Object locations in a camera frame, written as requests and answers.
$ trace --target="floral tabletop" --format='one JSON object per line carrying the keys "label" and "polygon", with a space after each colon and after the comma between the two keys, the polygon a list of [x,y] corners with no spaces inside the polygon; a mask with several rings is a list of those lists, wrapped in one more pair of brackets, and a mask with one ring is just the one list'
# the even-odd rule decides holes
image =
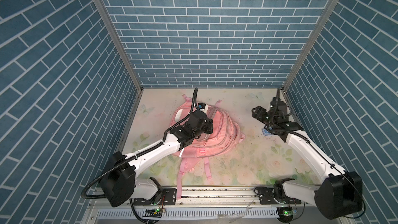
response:
{"label": "floral tabletop", "polygon": [[[134,117],[123,154],[134,152],[161,139],[170,126],[175,109],[184,103],[181,95],[191,96],[193,89],[145,89]],[[269,102],[276,89],[199,89],[197,102],[220,108],[237,122],[246,139],[231,152],[210,158],[212,179],[205,174],[203,161],[182,177],[182,185],[263,185],[286,177],[298,182],[318,184],[307,163],[279,136],[264,136],[264,124],[251,117],[251,109]],[[139,175],[155,177],[161,185],[176,185],[181,158],[173,155],[161,159]]]}

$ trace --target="brick wall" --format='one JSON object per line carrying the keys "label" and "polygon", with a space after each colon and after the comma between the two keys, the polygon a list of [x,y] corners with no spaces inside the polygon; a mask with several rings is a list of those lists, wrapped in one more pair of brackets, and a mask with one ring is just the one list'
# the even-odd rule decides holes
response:
{"label": "brick wall", "polygon": [[136,89],[92,0],[0,0],[0,223],[75,223]]}
{"label": "brick wall", "polygon": [[398,0],[340,0],[288,94],[307,132],[364,182],[363,223],[398,208]]}
{"label": "brick wall", "polygon": [[327,0],[103,0],[145,87],[280,87]]}

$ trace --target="wall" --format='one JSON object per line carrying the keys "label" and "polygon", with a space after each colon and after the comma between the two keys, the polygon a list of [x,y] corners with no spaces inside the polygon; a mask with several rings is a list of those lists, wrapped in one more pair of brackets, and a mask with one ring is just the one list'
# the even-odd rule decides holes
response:
{"label": "wall", "polygon": [[327,0],[103,0],[145,87],[280,87]]}
{"label": "wall", "polygon": [[0,0],[0,223],[75,223],[136,89],[92,0]]}
{"label": "wall", "polygon": [[398,0],[340,0],[288,89],[315,142],[364,182],[363,223],[397,223]]}

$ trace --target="backpack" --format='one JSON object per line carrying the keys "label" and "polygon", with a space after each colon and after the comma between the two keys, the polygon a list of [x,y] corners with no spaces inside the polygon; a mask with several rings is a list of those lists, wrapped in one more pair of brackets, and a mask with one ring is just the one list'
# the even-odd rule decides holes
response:
{"label": "backpack", "polygon": [[[170,126],[185,117],[191,110],[192,98],[186,95],[182,97],[185,99],[185,103],[174,112]],[[218,107],[220,102],[221,100],[218,100],[214,106],[207,105],[207,117],[213,119],[213,133],[202,134],[194,139],[190,146],[173,153],[175,156],[182,157],[177,176],[177,199],[181,199],[181,178],[187,171],[191,170],[203,158],[207,179],[211,179],[209,157],[224,154],[245,139],[239,125],[232,121],[228,112]]]}

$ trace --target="clear tape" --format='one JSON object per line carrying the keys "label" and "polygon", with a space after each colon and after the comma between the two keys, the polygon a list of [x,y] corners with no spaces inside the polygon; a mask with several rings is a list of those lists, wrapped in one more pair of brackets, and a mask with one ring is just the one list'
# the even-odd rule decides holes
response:
{"label": "clear tape", "polygon": [[250,205],[253,204],[254,201],[252,201],[251,203],[249,203],[249,205],[246,207],[246,210],[242,213],[238,213],[238,214],[217,214],[217,218],[219,219],[229,219],[229,223],[232,223],[244,216],[246,216],[247,212],[249,211],[249,209],[251,209]]}

